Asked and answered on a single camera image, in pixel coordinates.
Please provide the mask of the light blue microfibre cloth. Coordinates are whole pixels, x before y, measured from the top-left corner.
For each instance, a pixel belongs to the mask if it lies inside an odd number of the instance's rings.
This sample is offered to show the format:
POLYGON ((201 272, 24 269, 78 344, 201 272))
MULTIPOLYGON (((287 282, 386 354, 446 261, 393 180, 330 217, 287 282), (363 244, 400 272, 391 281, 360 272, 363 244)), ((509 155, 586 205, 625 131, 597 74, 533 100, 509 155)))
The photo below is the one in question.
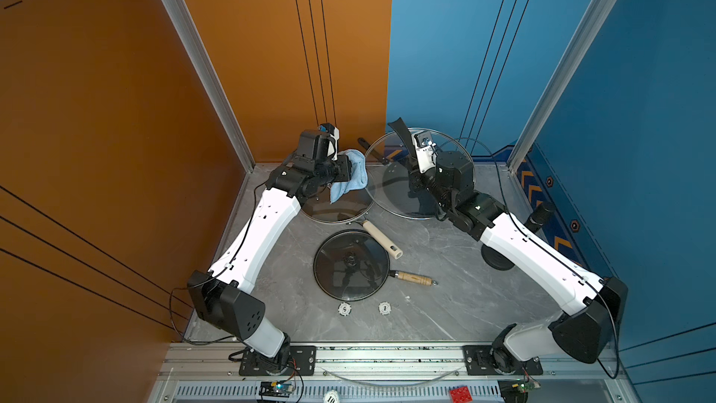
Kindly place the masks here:
POLYGON ((345 181, 335 181, 330 186, 330 203, 336 203, 344 194, 362 190, 367 186, 367 168, 365 167, 365 155, 356 149, 342 151, 351 163, 349 178, 345 181))

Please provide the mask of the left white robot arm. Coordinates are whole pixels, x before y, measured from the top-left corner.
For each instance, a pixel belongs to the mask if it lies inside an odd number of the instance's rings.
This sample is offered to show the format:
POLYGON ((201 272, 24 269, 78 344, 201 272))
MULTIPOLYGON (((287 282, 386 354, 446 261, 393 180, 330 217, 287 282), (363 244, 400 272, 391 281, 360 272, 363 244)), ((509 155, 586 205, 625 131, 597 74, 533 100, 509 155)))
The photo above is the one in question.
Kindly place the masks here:
POLYGON ((264 182, 244 228, 208 272, 193 272, 189 296, 199 319, 224 330, 258 355, 271 372, 291 359, 290 337, 266 317, 252 296, 265 261, 302 205, 321 188, 350 179, 352 164, 339 152, 339 129, 330 123, 300 134, 298 147, 264 182))

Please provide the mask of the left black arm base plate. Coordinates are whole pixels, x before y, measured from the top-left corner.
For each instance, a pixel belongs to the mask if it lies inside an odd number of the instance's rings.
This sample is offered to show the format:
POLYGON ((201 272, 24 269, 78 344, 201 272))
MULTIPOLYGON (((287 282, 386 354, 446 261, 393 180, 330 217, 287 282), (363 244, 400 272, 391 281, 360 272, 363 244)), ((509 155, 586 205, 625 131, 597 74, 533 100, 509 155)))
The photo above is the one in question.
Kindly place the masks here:
POLYGON ((316 366, 317 347, 294 345, 283 348, 277 356, 263 356, 250 349, 242 356, 239 374, 242 377, 286 376, 296 372, 303 377, 313 376, 316 366))

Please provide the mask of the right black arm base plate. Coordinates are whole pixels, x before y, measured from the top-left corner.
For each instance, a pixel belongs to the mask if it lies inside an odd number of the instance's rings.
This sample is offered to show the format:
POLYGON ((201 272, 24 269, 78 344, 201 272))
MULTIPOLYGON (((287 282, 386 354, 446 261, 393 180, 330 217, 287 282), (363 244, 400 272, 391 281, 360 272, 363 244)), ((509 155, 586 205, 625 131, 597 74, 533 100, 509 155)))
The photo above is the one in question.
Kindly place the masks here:
POLYGON ((539 358, 520 362, 506 352, 495 352, 490 345, 464 345, 462 355, 469 376, 540 376, 544 374, 539 358))

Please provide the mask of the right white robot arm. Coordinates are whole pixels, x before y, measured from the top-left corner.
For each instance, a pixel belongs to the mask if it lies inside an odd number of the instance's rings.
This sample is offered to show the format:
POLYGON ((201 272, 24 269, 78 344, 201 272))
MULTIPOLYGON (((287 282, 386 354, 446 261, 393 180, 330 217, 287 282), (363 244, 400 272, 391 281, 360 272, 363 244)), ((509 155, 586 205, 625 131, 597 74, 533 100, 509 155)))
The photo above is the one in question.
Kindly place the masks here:
POLYGON ((412 187, 430 193, 438 218, 525 272, 559 306, 548 319, 505 328, 490 347, 495 369, 511 374, 533 358, 559 353, 594 364, 608 343, 617 343, 626 285, 567 259, 521 224, 506 205, 475 190, 471 160, 457 151, 412 149, 409 180, 412 187))

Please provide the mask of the large glass pot lid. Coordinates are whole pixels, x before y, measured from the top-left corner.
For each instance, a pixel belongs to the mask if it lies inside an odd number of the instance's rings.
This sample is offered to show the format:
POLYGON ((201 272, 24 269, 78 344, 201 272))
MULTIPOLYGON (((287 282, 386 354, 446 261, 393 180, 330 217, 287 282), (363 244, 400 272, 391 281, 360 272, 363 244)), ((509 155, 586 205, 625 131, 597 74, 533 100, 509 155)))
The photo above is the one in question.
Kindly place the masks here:
POLYGON ((347 192, 335 203, 331 203, 330 188, 323 186, 316 195, 306 201, 301 212, 318 223, 348 224, 364 216, 372 205, 373 200, 365 188, 347 192))

